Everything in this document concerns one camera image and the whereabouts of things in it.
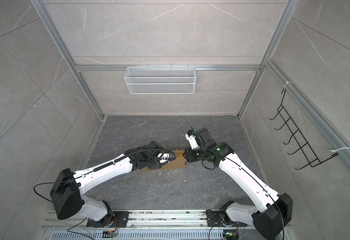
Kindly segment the brown cardboard box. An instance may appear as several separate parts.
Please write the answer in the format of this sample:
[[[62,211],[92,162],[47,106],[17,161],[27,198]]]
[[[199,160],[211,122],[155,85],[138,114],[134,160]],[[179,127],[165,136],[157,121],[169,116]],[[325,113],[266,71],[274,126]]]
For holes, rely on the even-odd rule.
[[[161,166],[159,164],[149,164],[148,167],[142,169],[142,172],[147,172],[147,171],[151,171],[151,170],[174,170],[174,169],[181,169],[181,168],[185,168],[186,166],[186,159],[184,158],[183,154],[184,154],[185,150],[176,150],[174,151],[176,159],[166,163],[165,165]]]

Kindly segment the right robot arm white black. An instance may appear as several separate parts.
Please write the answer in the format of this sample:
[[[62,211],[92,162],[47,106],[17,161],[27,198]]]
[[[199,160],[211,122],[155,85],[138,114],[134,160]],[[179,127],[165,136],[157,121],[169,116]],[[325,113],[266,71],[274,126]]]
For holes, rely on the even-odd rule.
[[[228,201],[219,209],[220,223],[243,223],[254,226],[267,240],[274,240],[284,232],[292,219],[293,200],[279,194],[256,176],[224,142],[217,143],[207,129],[189,130],[186,135],[190,147],[183,156],[189,163],[211,162],[228,174],[250,197],[253,206]]]

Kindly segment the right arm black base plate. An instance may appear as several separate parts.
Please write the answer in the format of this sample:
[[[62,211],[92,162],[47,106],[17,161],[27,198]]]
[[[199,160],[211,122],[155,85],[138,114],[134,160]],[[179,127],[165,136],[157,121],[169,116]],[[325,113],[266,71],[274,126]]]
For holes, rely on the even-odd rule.
[[[226,214],[221,211],[206,210],[207,225],[209,227],[247,227],[248,225],[241,222],[231,221]]]

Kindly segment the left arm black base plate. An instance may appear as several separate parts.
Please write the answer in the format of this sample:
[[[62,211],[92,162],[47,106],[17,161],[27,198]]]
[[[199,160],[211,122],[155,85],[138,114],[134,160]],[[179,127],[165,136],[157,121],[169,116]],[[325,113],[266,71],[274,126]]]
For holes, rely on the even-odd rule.
[[[94,220],[88,220],[86,227],[92,228],[115,228],[118,224],[119,228],[125,228],[129,219],[130,212],[128,211],[116,211],[113,212],[113,216],[105,216],[102,220],[96,222]]]

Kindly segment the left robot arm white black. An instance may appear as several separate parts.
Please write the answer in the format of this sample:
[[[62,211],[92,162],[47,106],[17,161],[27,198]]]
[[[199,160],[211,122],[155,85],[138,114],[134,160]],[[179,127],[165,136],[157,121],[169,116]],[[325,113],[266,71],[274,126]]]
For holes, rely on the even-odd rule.
[[[152,141],[146,146],[129,149],[116,158],[91,168],[75,172],[70,168],[62,170],[50,191],[57,218],[65,220],[80,216],[95,222],[112,218],[114,213],[109,204],[87,197],[89,190],[135,170],[150,167],[159,169],[175,159],[173,151],[165,150],[161,144]]]

